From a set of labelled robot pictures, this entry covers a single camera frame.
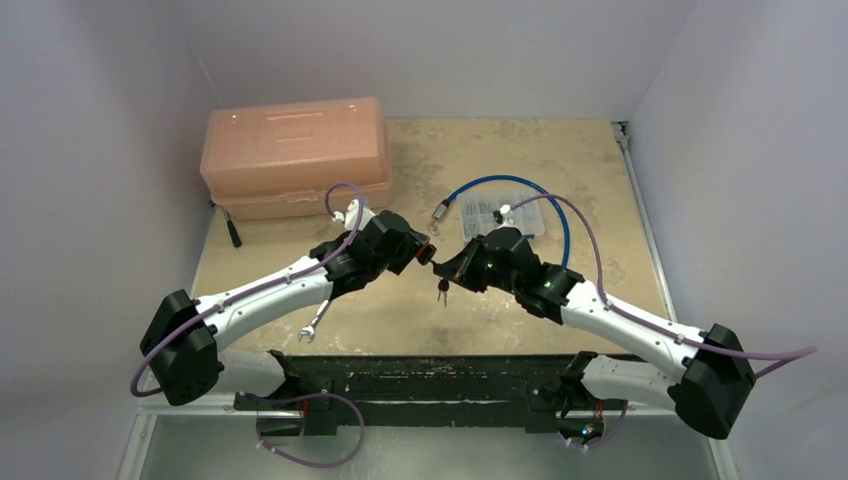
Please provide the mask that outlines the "orange black padlock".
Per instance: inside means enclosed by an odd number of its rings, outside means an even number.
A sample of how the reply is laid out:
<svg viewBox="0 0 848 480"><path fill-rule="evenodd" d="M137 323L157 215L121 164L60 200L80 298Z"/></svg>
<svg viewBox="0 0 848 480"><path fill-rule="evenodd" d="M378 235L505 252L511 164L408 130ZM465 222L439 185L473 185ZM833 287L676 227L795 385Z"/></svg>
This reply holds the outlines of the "orange black padlock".
<svg viewBox="0 0 848 480"><path fill-rule="evenodd" d="M415 255L416 260L420 265L427 265L430 263L437 252L437 248L431 244L425 244Z"/></svg>

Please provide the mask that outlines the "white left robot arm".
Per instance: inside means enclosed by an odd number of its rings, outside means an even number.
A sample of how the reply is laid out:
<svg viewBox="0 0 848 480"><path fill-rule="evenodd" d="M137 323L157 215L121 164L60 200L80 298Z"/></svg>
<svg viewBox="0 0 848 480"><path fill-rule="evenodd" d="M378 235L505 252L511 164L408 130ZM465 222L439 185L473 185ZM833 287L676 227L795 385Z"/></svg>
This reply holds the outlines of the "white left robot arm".
<svg viewBox="0 0 848 480"><path fill-rule="evenodd" d="M413 261L427 264L435 252L428 235L384 210L249 284L199 298L174 291L161 301L139 346L141 369L158 384L149 393L182 406L213 391L226 374L246 380L224 355L235 341L297 310L316 305L324 311L385 272L399 275Z"/></svg>

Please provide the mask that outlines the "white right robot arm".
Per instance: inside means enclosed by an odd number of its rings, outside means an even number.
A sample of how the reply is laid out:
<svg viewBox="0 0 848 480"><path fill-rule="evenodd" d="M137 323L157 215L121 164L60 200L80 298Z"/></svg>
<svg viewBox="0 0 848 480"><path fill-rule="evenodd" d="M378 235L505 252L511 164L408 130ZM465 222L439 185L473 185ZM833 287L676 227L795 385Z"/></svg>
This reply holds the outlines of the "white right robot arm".
<svg viewBox="0 0 848 480"><path fill-rule="evenodd" d="M715 324L704 331L637 309L617 310L598 285L566 267L543 262L514 227L471 240L433 265L441 284L514 296L530 315L602 337L636 355L625 361L580 352L560 376L565 411L622 400L673 411L690 428L728 438L756 383L738 336Z"/></svg>

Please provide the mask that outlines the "blue cable lock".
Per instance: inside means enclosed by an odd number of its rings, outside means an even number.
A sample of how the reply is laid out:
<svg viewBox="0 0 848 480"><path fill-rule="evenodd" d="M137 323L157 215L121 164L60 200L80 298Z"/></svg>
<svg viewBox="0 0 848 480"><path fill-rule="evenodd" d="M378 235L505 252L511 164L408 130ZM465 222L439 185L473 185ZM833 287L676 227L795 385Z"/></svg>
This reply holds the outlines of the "blue cable lock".
<svg viewBox="0 0 848 480"><path fill-rule="evenodd" d="M509 182L521 185L521 187L467 193L483 184L493 182ZM468 242L478 235L490 233L498 226L493 212L499 210L502 206L548 193L537 183L515 175L496 174L479 177L458 187L437 204L431 215L428 231L437 237L440 236L439 224L451 208L456 205L455 209L459 212L461 223L461 235L463 241ZM571 231L568 220L563 208L556 200L551 198L544 198L543 200L551 203L561 226L564 240L560 263L567 266L571 253ZM541 207L536 203L527 204L519 212L516 212L514 222L523 235L530 239L542 236L546 232Z"/></svg>

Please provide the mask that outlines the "black-headed key bunch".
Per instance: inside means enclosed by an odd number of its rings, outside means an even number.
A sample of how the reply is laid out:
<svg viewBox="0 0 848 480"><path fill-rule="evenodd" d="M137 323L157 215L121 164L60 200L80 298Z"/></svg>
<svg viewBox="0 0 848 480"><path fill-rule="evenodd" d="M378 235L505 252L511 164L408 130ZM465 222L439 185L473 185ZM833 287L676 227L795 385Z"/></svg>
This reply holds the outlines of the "black-headed key bunch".
<svg viewBox="0 0 848 480"><path fill-rule="evenodd" d="M444 307L448 306L448 292L450 289L451 279L453 277L452 270L444 266L443 264L433 263L433 273L438 277L437 283L437 300L442 303Z"/></svg>

